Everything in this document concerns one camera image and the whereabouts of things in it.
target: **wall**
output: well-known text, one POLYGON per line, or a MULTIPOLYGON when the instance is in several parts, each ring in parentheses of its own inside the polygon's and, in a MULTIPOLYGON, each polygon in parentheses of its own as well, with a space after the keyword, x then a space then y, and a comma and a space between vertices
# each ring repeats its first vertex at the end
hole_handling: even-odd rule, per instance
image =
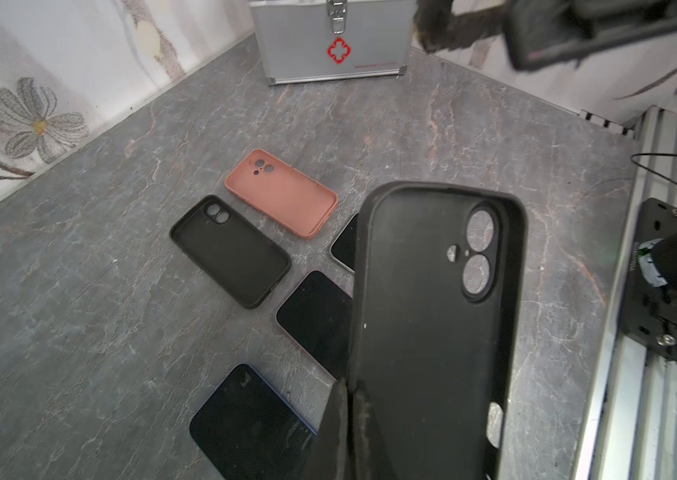
MULTIPOLYGON (((455 0, 453 10, 469 12, 499 3, 455 0)), ((568 62, 534 73, 512 69, 503 38, 486 38, 472 48, 437 55, 552 104, 586 110, 619 124, 651 105, 677 112, 677 33, 594 54, 579 65, 568 62)))
POLYGON ((246 0, 0 0, 0 200, 251 31, 246 0))

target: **gray marble countertop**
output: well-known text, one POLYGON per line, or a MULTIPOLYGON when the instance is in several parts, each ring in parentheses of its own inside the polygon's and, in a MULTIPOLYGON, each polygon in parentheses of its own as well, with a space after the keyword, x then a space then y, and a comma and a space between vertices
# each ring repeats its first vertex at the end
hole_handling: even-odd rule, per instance
POLYGON ((328 246, 371 189, 397 179, 500 190, 525 205, 500 478, 568 478, 633 149, 420 52, 399 78, 268 87, 248 38, 0 203, 0 478, 220 478, 189 423, 240 362, 317 428, 331 379, 274 314, 312 270, 352 292, 328 246), (313 240, 224 188, 254 148, 338 193, 313 240), (168 236, 207 194, 292 256, 255 310, 168 236))

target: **red cross symbol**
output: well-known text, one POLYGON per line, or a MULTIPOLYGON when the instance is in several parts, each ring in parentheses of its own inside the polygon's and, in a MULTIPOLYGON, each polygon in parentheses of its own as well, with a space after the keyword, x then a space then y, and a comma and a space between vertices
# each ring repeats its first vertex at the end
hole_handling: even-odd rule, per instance
POLYGON ((352 47, 344 42, 344 39, 341 37, 337 37, 331 46, 328 47, 328 56, 338 64, 341 64, 350 53, 352 53, 352 47))

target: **black smartphone screen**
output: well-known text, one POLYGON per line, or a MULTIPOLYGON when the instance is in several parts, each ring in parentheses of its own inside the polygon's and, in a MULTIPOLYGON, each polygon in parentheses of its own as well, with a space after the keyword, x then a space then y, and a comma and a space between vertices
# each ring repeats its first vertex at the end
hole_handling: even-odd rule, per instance
POLYGON ((352 217, 342 233, 331 245, 331 255, 337 262, 355 272, 355 249, 357 248, 357 216, 352 217))
POLYGON ((314 440, 306 423, 244 363, 192 418, 190 434, 226 480, 297 480, 314 440))
POLYGON ((352 298, 318 271, 277 310, 277 323, 333 378, 346 376, 352 298))

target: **smartphone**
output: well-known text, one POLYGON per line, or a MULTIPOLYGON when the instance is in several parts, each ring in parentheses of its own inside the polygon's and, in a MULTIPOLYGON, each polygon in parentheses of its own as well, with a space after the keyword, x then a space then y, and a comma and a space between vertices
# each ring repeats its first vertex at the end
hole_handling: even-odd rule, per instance
POLYGON ((328 187, 264 150, 254 150, 224 180, 226 188, 304 239, 313 238, 339 204, 328 187))
POLYGON ((331 245, 331 256, 350 272, 355 272, 355 249, 357 247, 357 216, 355 214, 346 224, 341 234, 331 245))
POLYGON ((190 435, 226 480, 296 480, 315 436, 245 363, 195 414, 190 435))
POLYGON ((277 323, 334 379, 346 376, 352 298, 321 272, 308 274, 277 310, 277 323))
POLYGON ((237 302, 256 308, 290 270, 290 256, 215 195, 170 229, 170 238, 237 302))

